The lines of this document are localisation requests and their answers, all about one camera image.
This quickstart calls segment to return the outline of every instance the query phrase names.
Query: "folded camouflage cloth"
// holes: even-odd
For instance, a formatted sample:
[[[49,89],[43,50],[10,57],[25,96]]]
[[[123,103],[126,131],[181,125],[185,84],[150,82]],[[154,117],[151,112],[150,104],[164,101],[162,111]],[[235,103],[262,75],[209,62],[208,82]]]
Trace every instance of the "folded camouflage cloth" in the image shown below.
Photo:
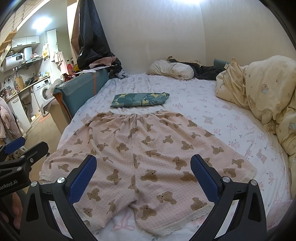
[[[115,95],[110,107],[129,107],[139,105],[164,104],[170,94],[163,93],[130,93]]]

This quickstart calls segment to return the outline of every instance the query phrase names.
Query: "human hand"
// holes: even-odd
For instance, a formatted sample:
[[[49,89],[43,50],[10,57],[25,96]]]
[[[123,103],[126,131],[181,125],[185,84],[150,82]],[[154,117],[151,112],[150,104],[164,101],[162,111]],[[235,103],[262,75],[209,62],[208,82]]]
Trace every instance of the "human hand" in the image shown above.
[[[12,211],[15,214],[15,219],[13,221],[13,224],[15,228],[20,229],[20,221],[22,217],[22,203],[17,193],[12,194]],[[2,214],[4,220],[8,223],[9,222],[8,217],[4,213],[2,212],[0,213]]]

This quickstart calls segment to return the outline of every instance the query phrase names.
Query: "ceiling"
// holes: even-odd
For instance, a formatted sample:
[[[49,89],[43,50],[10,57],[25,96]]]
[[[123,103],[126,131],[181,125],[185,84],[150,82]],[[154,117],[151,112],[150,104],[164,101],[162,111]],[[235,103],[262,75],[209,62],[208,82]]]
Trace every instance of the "ceiling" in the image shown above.
[[[33,23],[40,17],[48,17],[52,20],[42,32],[38,32],[32,28]],[[60,32],[68,32],[67,0],[50,0],[24,23],[18,30],[15,38],[37,36],[52,29],[57,29]]]

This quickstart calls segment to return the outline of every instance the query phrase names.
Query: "bed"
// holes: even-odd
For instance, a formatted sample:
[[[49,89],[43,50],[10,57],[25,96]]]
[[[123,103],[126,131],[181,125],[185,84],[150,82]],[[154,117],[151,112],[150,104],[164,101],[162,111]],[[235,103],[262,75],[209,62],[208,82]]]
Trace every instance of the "bed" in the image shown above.
[[[125,79],[109,80],[98,94],[89,99],[75,114],[65,129],[58,148],[73,135],[88,118],[99,112],[112,111],[123,114],[145,114],[157,110],[179,112],[202,128],[214,134],[236,152],[248,159],[256,168],[254,177],[262,193],[268,229],[277,225],[287,211],[291,200],[287,154],[275,135],[266,132],[252,112],[215,96],[215,81],[191,79],[181,81],[171,77],[135,74]],[[116,94],[140,92],[167,92],[170,98],[164,105],[111,109]],[[224,234],[234,214],[237,202],[233,202],[227,218],[217,236]],[[54,202],[51,207],[64,235],[69,236]],[[93,231],[98,240],[189,240],[206,216],[183,223],[182,228],[170,235],[158,237],[141,230],[134,213],[127,207],[118,213],[105,228]]]

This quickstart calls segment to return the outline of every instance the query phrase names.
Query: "washing machine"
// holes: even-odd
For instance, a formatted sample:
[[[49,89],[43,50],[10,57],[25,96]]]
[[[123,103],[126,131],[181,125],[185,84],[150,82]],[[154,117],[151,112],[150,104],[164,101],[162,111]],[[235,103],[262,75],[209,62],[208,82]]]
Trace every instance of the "washing machine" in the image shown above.
[[[37,83],[33,86],[33,92],[34,92],[34,95],[37,100],[39,108],[48,99],[45,93],[49,89],[50,86],[51,86],[51,83],[50,83],[49,78],[45,79],[43,81],[40,81],[39,83]],[[46,111],[44,114],[43,111],[41,111],[41,113],[43,116],[46,116],[49,112]]]

